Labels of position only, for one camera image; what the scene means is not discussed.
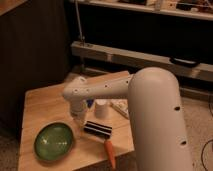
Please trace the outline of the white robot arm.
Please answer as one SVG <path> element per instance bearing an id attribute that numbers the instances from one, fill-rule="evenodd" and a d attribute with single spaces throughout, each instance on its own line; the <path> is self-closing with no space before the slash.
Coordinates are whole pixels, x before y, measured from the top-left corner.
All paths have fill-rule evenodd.
<path id="1" fill-rule="evenodd" d="M 79 78 L 63 97 L 75 118 L 85 115 L 88 99 L 125 99 L 138 171 L 193 171 L 179 83 L 170 71 L 147 67 L 93 84 Z"/>

